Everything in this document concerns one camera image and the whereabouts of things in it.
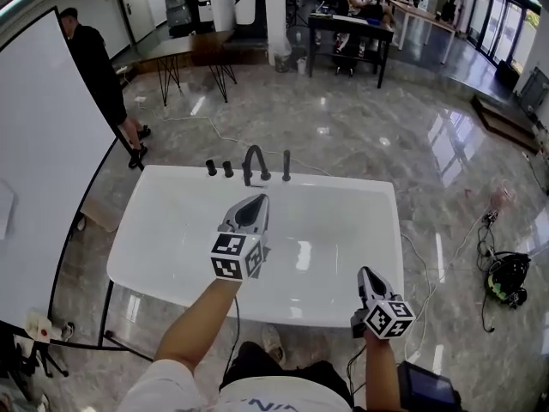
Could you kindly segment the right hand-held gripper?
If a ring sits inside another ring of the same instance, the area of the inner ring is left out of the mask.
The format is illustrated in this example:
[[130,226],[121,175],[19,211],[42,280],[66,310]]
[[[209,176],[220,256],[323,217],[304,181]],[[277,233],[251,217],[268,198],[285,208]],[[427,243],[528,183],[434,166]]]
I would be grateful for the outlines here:
[[362,307],[350,319],[353,338],[361,338],[367,330],[378,339],[403,336],[416,320],[411,306],[370,267],[360,268],[358,286]]

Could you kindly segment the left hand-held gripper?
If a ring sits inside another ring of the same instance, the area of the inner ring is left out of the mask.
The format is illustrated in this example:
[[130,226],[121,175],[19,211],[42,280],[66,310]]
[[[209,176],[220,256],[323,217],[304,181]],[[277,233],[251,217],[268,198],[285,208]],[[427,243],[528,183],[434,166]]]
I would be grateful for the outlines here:
[[247,197],[226,212],[209,253],[217,278],[235,282],[258,278],[268,254],[268,216],[266,194]]

